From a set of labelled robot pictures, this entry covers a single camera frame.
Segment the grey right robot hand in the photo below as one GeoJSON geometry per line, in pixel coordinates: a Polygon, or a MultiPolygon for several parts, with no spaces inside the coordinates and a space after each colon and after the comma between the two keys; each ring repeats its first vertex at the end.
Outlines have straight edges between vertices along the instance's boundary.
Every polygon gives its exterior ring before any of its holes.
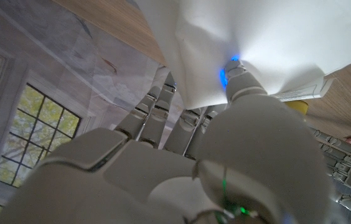
{"type": "Polygon", "coordinates": [[[331,186],[303,118],[238,61],[230,107],[196,158],[155,148],[159,108],[59,146],[0,212],[0,223],[328,223],[331,186]]]}

